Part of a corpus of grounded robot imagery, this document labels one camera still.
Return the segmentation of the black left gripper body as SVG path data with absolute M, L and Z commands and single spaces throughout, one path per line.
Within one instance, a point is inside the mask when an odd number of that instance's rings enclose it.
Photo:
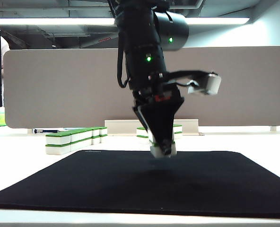
M 134 99 L 134 109 L 155 108 L 157 105 L 172 105 L 180 108 L 184 102 L 176 80 L 185 77 L 184 71 L 176 72 L 133 72 L 130 73 L 130 90 Z

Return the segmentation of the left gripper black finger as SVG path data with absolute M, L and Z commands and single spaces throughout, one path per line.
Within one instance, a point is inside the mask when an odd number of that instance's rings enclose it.
M 151 131 L 150 131 L 144 117 L 142 116 L 141 112 L 138 110 L 138 107 L 134 106 L 132 109 L 142 125 L 141 127 L 137 127 L 136 136 L 139 138 L 142 138 L 142 139 L 152 140 Z
M 152 134 L 150 152 L 155 157 L 171 157 L 177 154 L 173 133 L 174 116 L 184 98 L 178 97 L 153 102 L 139 107 Z

